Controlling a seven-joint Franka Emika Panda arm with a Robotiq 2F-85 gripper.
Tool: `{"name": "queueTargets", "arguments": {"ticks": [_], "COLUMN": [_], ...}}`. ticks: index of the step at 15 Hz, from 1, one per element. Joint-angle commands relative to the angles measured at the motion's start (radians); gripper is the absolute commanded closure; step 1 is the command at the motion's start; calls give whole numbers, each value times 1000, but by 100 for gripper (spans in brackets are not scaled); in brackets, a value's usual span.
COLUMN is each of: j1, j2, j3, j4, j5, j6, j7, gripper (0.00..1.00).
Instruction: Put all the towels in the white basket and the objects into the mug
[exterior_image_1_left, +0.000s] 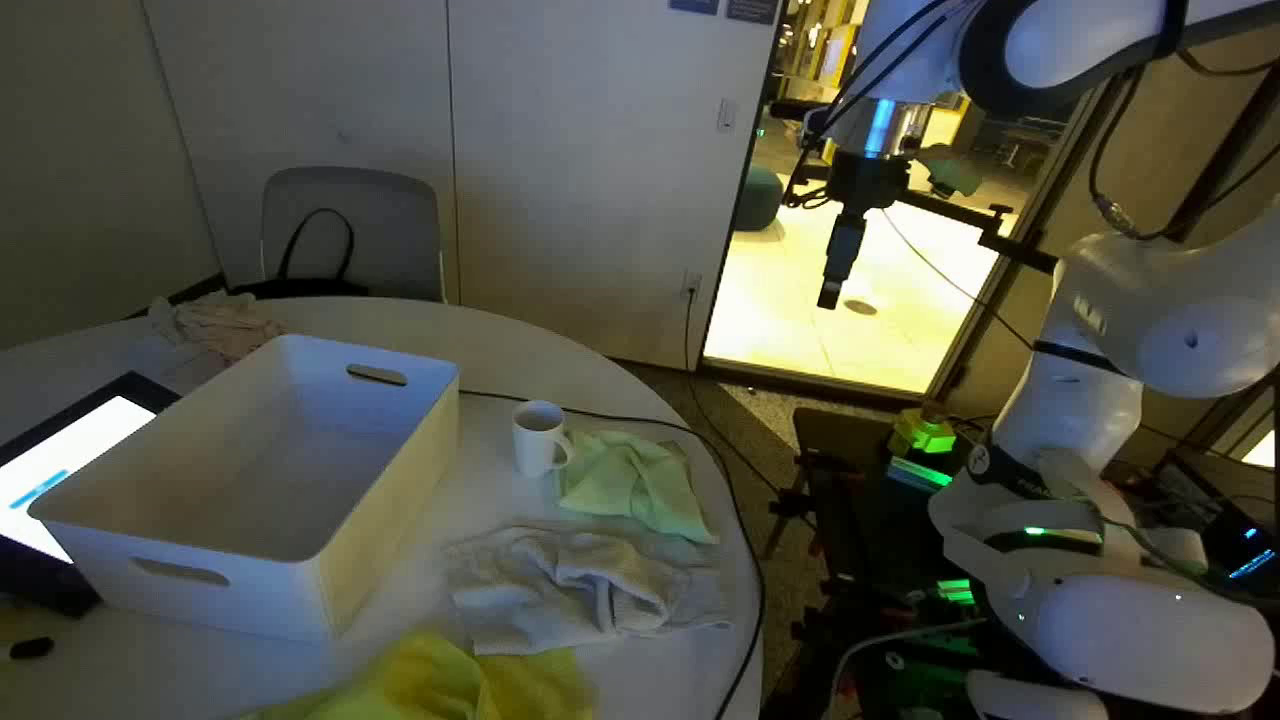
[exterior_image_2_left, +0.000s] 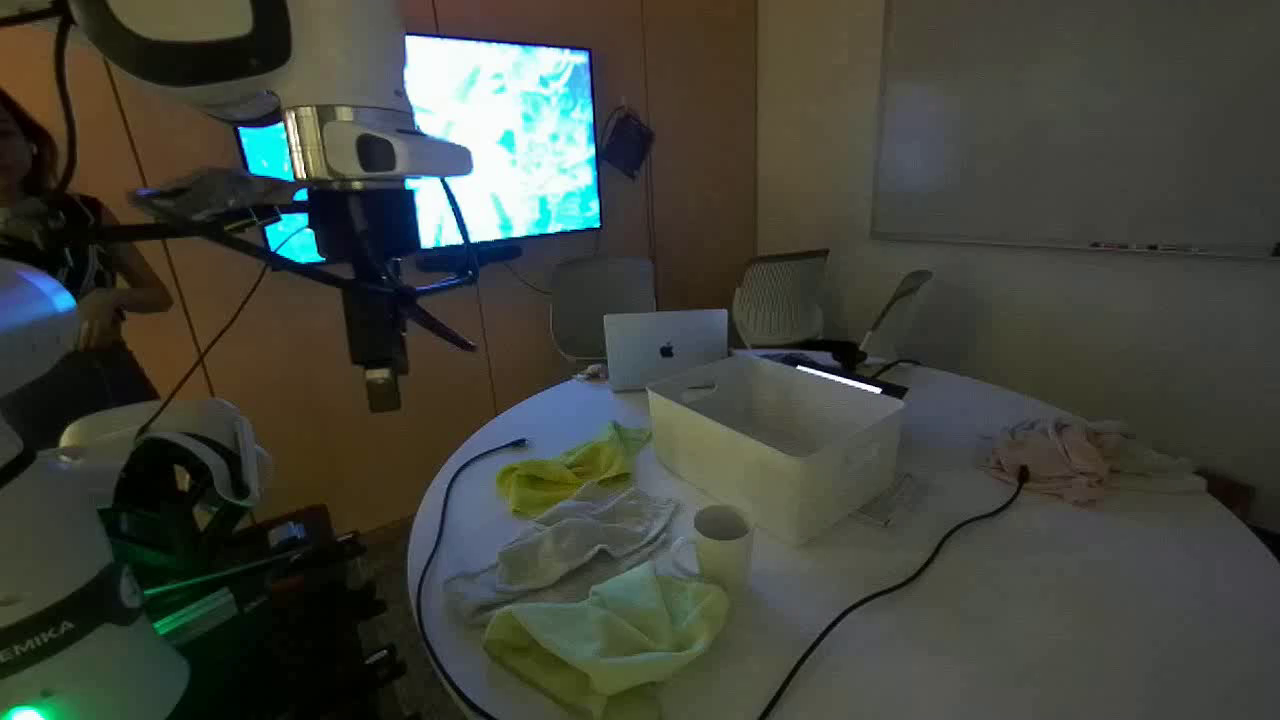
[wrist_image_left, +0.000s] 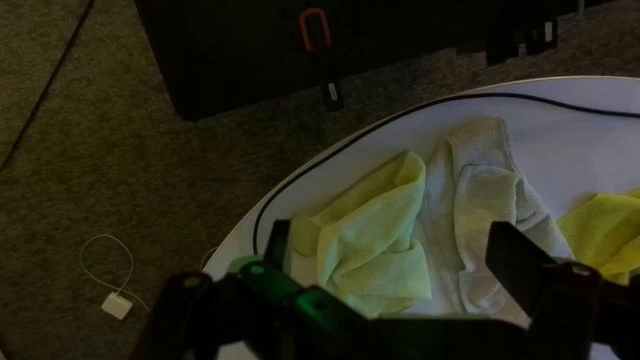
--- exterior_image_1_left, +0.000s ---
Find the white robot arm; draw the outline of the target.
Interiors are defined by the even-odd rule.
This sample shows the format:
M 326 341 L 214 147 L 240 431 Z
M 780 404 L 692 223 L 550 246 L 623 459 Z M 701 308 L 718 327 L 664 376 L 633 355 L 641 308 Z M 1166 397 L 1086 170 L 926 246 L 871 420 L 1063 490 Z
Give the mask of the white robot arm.
M 962 93 L 1028 109 L 1276 20 L 1276 0 L 866 0 L 856 63 L 814 133 L 835 143 L 818 293 L 851 273 L 864 216 L 903 191 L 896 115 Z M 1103 463 L 1152 391 L 1217 400 L 1280 360 L 1280 231 L 1257 216 L 1213 244 L 1127 228 L 1056 260 L 1033 360 L 960 477 L 926 498 L 944 557 L 1047 668 L 962 677 L 987 720 L 1109 720 L 1113 698 L 1244 710 L 1276 681 L 1276 631 L 1204 587 L 1188 526 L 1143 526 Z

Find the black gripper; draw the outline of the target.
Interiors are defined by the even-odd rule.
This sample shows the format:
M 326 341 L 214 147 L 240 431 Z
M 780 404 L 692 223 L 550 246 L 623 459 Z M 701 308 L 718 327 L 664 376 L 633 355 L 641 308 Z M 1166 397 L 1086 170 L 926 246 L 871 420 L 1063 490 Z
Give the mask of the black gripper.
M 888 208 L 896 197 L 909 191 L 909 164 L 903 160 L 866 160 L 856 150 L 839 150 L 832 160 L 832 177 L 823 185 L 823 197 L 839 202 L 839 216 L 829 231 L 823 250 L 823 281 L 818 281 L 818 308 L 832 308 L 839 299 L 842 281 L 851 276 L 851 263 L 864 244 L 864 210 Z

